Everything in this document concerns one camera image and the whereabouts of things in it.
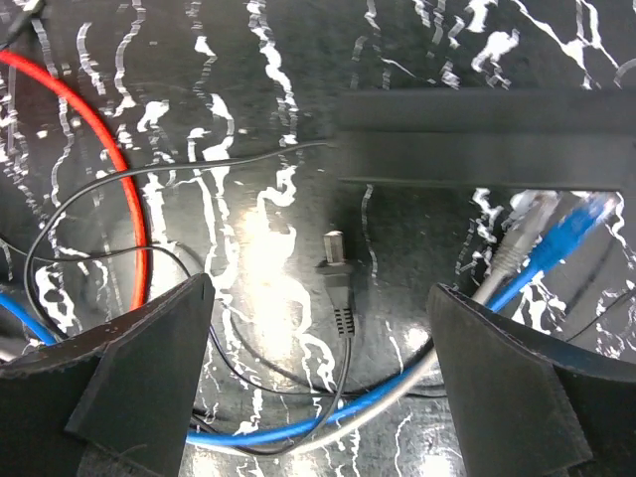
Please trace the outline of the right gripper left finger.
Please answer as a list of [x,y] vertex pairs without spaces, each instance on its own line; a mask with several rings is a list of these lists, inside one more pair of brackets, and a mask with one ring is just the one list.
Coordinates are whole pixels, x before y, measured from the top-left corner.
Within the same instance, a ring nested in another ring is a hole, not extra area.
[[199,273],[2,365],[2,475],[177,475],[214,301]]

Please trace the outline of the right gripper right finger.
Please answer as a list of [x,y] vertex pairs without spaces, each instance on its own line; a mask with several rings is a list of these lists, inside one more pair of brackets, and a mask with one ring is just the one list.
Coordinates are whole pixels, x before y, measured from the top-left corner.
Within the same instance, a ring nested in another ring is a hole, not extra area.
[[635,366],[436,284],[427,312],[470,476],[632,476]]

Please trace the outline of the black network switch box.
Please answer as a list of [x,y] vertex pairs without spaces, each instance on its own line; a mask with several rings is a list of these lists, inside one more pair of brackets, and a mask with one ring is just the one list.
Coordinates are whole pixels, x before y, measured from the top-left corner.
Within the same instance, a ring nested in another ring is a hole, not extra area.
[[621,191],[635,183],[635,91],[423,88],[342,97],[344,181]]

